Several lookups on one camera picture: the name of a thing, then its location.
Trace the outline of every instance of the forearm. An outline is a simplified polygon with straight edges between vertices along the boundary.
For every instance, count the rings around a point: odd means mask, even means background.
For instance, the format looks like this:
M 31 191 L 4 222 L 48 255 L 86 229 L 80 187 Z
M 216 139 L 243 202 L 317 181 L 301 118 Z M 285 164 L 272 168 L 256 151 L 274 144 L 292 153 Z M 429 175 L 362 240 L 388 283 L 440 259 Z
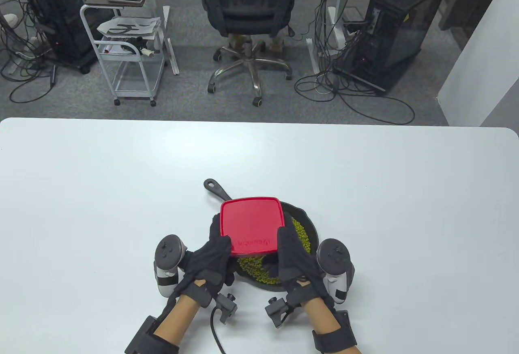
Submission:
M 332 312 L 328 309 L 322 298 L 314 298 L 303 305 L 306 311 L 310 323 L 318 335 L 328 334 L 330 332 L 337 331 L 341 328 L 341 325 L 334 317 Z M 350 347 L 349 349 L 342 350 L 337 354 L 361 354 L 356 346 Z
M 195 284 L 198 286 L 202 286 L 204 283 L 205 280 L 195 281 Z M 191 297 L 181 295 L 169 315 L 165 317 L 157 330 L 155 330 L 154 335 L 161 337 L 171 344 L 180 346 L 180 341 L 182 341 L 187 328 L 195 318 L 199 309 L 200 304 Z

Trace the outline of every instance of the white sneaker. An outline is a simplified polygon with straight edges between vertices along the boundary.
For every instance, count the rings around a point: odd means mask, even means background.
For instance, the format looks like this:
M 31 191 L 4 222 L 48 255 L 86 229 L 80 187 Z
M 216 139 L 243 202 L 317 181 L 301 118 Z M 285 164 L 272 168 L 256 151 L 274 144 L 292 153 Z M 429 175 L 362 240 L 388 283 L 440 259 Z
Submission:
M 16 16 L 14 13 L 8 13 L 7 15 L 4 15 L 4 19 L 11 28 L 18 24 L 18 16 Z

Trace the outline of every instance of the white vr controller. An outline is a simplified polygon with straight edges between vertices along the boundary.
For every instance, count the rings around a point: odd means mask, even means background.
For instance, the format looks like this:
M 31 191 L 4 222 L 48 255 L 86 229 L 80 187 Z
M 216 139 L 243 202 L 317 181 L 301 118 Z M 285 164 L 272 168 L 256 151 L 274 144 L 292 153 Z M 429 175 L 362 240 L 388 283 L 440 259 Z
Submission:
M 348 249 L 337 239 L 325 239 L 317 248 L 317 263 L 326 273 L 328 294 L 336 304 L 343 304 L 355 274 Z
M 183 269 L 186 250 L 176 235 L 167 235 L 157 245 L 154 274 L 159 292 L 164 297 L 171 296 L 178 284 L 178 269 Z M 326 273 L 323 279 L 326 290 L 336 304 L 342 304 L 355 273 L 348 249 L 337 239 L 325 239 L 317 248 L 317 263 Z

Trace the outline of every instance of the skillet handle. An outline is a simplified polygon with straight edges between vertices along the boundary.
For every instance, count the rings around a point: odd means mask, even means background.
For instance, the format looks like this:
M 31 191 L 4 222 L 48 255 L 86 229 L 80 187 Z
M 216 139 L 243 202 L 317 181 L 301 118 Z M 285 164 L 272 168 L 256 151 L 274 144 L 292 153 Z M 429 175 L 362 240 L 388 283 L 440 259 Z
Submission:
M 204 188 L 213 193 L 213 195 L 221 198 L 225 202 L 232 200 L 229 195 L 224 191 L 224 189 L 217 183 L 213 178 L 208 178 L 204 181 Z

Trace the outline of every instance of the cast iron skillet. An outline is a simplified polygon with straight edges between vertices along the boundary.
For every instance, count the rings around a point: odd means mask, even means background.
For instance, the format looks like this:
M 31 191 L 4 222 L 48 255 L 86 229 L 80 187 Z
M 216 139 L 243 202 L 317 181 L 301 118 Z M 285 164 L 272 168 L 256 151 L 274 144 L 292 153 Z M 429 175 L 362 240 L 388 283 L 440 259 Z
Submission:
M 232 198 L 230 198 L 230 196 L 224 191 L 220 184 L 212 178 L 208 178 L 204 181 L 204 188 L 225 202 L 232 200 Z M 315 227 L 313 226 L 313 223 L 309 217 L 306 215 L 306 212 L 301 208 L 297 208 L 296 206 L 286 202 L 281 202 L 281 207 L 284 212 L 288 213 L 291 217 L 301 223 L 301 226 L 304 228 L 306 234 L 308 235 L 308 240 L 310 241 L 310 254 L 315 255 L 317 252 L 317 247 L 319 246 L 319 238 L 317 237 L 317 231 L 315 230 Z M 265 289 L 272 292 L 284 291 L 281 285 L 265 284 L 263 282 L 256 281 L 256 279 L 244 271 L 239 264 L 236 264 L 236 273 L 245 278 L 247 282 L 254 285 L 255 287 L 259 287 L 260 289 Z

